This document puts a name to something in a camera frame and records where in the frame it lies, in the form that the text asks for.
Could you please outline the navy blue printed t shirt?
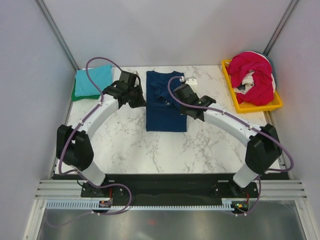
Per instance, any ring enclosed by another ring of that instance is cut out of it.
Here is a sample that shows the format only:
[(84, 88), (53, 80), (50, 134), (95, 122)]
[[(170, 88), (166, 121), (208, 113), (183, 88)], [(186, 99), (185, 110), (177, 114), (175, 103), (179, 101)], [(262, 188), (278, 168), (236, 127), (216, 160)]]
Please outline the navy blue printed t shirt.
[(173, 77), (183, 77), (181, 72), (146, 72), (146, 130), (148, 132), (187, 131), (187, 116), (181, 114), (180, 104), (168, 91), (168, 82)]

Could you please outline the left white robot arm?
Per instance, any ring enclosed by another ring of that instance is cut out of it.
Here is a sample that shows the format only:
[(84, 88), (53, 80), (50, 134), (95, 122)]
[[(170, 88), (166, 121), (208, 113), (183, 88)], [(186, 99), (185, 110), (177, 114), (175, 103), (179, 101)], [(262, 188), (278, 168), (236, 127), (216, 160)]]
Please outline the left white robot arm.
[(91, 144), (96, 131), (123, 105), (134, 108), (146, 106), (141, 79), (138, 74), (122, 71), (119, 80), (102, 91), (97, 104), (74, 125), (62, 124), (57, 129), (56, 157), (72, 167), (92, 185), (92, 191), (99, 197), (106, 196), (110, 185), (105, 181), (106, 174), (94, 162)]

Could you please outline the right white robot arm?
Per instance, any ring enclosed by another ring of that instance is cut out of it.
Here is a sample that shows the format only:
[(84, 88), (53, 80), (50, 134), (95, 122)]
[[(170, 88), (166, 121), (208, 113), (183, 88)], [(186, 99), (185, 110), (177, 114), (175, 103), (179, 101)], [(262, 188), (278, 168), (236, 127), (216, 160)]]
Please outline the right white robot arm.
[(273, 125), (251, 124), (227, 111), (215, 99), (207, 95), (199, 98), (188, 84), (177, 87), (173, 94), (182, 114), (215, 125), (246, 147), (245, 163), (229, 184), (233, 196), (242, 196), (249, 183), (263, 175), (281, 156), (282, 149), (275, 143), (279, 138)]

